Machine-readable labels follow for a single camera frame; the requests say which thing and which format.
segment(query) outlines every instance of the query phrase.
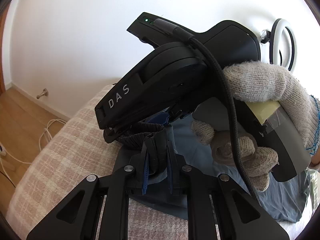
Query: knitted glove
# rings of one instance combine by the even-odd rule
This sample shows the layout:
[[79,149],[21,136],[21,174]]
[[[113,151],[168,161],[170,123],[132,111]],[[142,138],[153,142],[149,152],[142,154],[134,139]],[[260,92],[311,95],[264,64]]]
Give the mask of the knitted glove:
[[[235,166],[229,131],[214,132],[211,125],[197,120],[192,122],[191,129],[200,143],[210,144],[212,158],[217,163]],[[239,133],[241,160],[254,187],[265,191],[269,186],[268,173],[278,163],[278,155],[270,148],[257,147],[254,138],[247,135]]]
[[285,68],[261,62],[244,62],[223,70],[233,96],[245,102],[279,101],[296,127],[306,150],[319,146],[319,100],[309,96]]

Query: baseboard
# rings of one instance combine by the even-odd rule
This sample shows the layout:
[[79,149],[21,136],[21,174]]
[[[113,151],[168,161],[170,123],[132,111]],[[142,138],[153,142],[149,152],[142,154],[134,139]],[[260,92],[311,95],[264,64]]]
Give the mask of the baseboard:
[[33,96],[29,95],[27,92],[25,92],[23,89],[17,87],[15,84],[11,83],[11,87],[19,91],[22,95],[24,95],[26,98],[30,99],[32,102],[36,103],[38,106],[42,107],[43,109],[47,110],[49,113],[54,114],[55,116],[61,118],[62,120],[69,121],[70,117],[58,112],[57,110],[47,106],[43,102],[39,101],[38,99],[34,98]]
[[8,90],[10,87],[12,87],[12,82],[4,85],[5,90]]

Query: wooden door frame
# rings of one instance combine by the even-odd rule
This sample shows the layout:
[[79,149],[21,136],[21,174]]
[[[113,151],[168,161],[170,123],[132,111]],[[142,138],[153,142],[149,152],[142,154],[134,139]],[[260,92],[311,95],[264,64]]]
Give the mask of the wooden door frame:
[[9,5],[4,10],[3,14],[0,16],[0,95],[5,92],[5,85],[2,73],[2,38],[3,38],[3,31],[4,31],[4,22],[7,17],[7,13],[9,10]]

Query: white lettering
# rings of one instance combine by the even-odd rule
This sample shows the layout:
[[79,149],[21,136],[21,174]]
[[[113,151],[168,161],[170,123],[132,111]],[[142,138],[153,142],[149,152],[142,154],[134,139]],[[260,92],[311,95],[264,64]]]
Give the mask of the white lettering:
[[117,97],[117,102],[118,102],[119,99],[122,98],[121,95],[119,95],[118,93],[116,94],[116,97]]
[[113,100],[112,99],[109,100],[109,106],[110,106],[110,108],[113,107]]
[[126,86],[127,85],[124,85],[123,88],[122,88],[123,91],[127,91],[127,92],[124,93],[125,95],[129,93],[129,88],[125,88]]

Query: striped fabric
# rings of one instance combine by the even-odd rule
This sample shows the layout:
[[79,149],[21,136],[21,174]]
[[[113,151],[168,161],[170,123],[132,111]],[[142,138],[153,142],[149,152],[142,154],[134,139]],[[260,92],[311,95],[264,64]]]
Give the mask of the striped fabric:
[[[18,184],[6,215],[21,239],[89,174],[111,174],[118,142],[105,143],[94,107],[106,86],[81,109],[38,155]],[[188,239],[188,222],[130,200],[129,239]]]

